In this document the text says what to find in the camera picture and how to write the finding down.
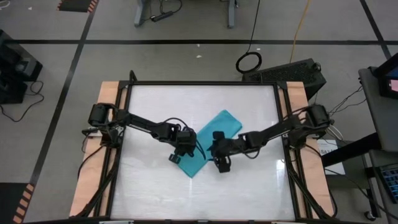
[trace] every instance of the gray floor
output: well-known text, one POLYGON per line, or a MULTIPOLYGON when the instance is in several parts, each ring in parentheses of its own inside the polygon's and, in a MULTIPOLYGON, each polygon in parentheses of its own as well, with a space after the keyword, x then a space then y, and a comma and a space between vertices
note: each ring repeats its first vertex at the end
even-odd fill
MULTIPOLYGON (((386 40, 398 40, 398 16, 395 0, 367 0, 369 8, 386 40)), ((155 39, 244 39, 250 38, 256 1, 240 0, 236 10, 236 27, 227 29, 226 3, 217 0, 183 0, 183 8, 174 16, 142 27, 134 27, 135 0, 101 0, 87 39, 155 40, 155 39)), ((305 0, 261 1, 255 39, 292 40, 305 7, 305 0)), ((12 0, 0 11, 0 29, 14 39, 71 39, 81 37, 88 14, 59 12, 54 0, 12 0)), ((165 7, 177 7, 170 1, 165 7)), ((159 3, 152 11, 158 14, 159 3)), ((312 1, 298 35, 299 40, 377 40, 357 0, 312 1)), ((45 82, 45 101, 33 107, 20 123, 0 116, 0 182, 28 182, 65 78, 76 45, 36 45, 24 47, 44 69, 39 80, 45 82)), ((140 80, 240 80, 236 60, 248 45, 177 44, 177 45, 85 45, 45 160, 26 222, 67 218, 76 187, 76 172, 83 154, 80 152, 87 127, 87 116, 96 102, 103 81, 127 79, 131 69, 140 80)), ((398 46, 388 46, 391 54, 398 46)), ((262 68, 289 62, 291 45, 253 45, 263 56, 262 68)), ((359 87, 358 70, 379 65, 385 56, 378 45, 298 45, 294 60, 313 58, 322 65, 327 84, 317 102, 332 109, 359 87)), ((253 66, 250 58, 243 67, 253 66)), ((5 106, 7 113, 20 116, 36 98, 28 97, 21 105, 5 106)), ((364 99, 354 95, 347 104, 364 99)), ((350 107, 333 117, 345 139, 356 140, 374 132, 366 103, 350 107)), ((344 220, 365 222, 369 210, 366 199, 356 190, 332 189, 339 215, 344 220)), ((377 220, 384 223, 385 218, 377 220)))

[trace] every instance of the wooden board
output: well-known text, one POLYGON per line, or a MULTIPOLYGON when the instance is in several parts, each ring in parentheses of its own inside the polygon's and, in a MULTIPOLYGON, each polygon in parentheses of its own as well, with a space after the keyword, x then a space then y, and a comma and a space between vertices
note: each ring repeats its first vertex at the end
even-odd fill
MULTIPOLYGON (((98 103, 114 103, 118 92, 118 84, 119 82, 103 82, 98 97, 98 103)), ((292 110, 308 106, 303 83, 288 82, 287 86, 292 110)), ((121 100, 121 105, 124 105, 125 98, 126 93, 124 92, 121 100)), ((284 112, 284 114, 286 114, 286 107, 283 97, 281 97, 281 104, 282 111, 284 112)), ((87 140, 85 157, 95 151, 99 147, 99 144, 100 138, 87 140)), ((307 144, 318 150, 316 140, 308 139, 307 144)), ((75 191, 75 197, 73 199, 72 207, 70 210, 70 216, 79 213, 98 189, 104 161, 104 154, 105 150, 100 151, 90 160, 88 160, 85 166, 82 168, 75 191)), ((319 205, 321 205, 323 209, 327 212, 327 214, 332 215, 333 207, 331 204, 330 194, 326 183, 322 160, 311 149, 307 148, 302 149, 301 156, 308 190, 311 192, 319 205)), ((105 214, 108 194, 109 190, 104 193, 100 215, 105 214)), ((303 198, 299 189, 297 189, 297 196, 300 216, 305 217, 303 198)))

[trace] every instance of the blue cloth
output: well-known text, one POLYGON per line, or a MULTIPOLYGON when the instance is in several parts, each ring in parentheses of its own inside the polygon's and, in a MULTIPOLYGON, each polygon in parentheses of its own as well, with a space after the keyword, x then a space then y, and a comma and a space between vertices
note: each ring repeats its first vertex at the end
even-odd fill
POLYGON ((207 163, 207 160, 212 158, 211 152, 207 149, 213 144, 213 131, 223 131, 225 138, 232 138, 241 128, 242 124, 228 111, 221 111, 197 134, 197 140, 205 151, 206 160, 203 159, 201 152, 196 147, 193 157, 187 154, 181 157, 179 168, 192 178, 207 163))

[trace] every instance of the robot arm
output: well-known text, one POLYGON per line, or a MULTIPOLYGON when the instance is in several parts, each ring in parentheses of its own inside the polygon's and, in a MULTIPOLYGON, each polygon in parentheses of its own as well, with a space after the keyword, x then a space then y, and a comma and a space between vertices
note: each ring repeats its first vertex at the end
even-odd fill
POLYGON ((259 151, 268 141, 283 134, 287 134, 291 146, 304 147, 308 135, 318 134, 322 137, 330 123, 325 107, 312 105, 263 131, 239 134, 237 139, 226 139, 223 132, 216 131, 213 133, 214 141, 209 150, 219 172, 229 172, 229 157, 232 155, 259 151))
POLYGON ((197 135, 193 129, 181 125, 167 122, 154 123, 140 116, 129 113, 127 110, 119 110, 115 105, 108 103, 98 103, 93 105, 91 109, 88 123, 98 128, 105 139, 115 142, 113 139, 118 138, 118 130, 116 127, 129 126, 134 129, 150 134, 154 139, 168 143, 175 147, 174 154, 171 154, 169 160, 178 164, 180 158, 188 154, 193 157, 193 151, 196 147, 197 135), (108 120, 109 111, 112 110, 114 119, 108 120))

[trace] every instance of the whiteboard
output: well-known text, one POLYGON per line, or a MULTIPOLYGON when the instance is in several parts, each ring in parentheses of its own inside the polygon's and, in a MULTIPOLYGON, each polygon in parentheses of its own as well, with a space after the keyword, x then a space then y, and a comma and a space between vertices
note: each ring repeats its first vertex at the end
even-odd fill
MULTIPOLYGON (((243 128, 278 122, 273 86, 136 85, 129 112, 153 122, 177 117, 196 132, 221 110, 243 128)), ((168 160, 174 149, 127 128, 111 218, 172 220, 294 220, 281 138, 256 159, 231 156, 231 172, 208 162, 192 179, 168 160)))

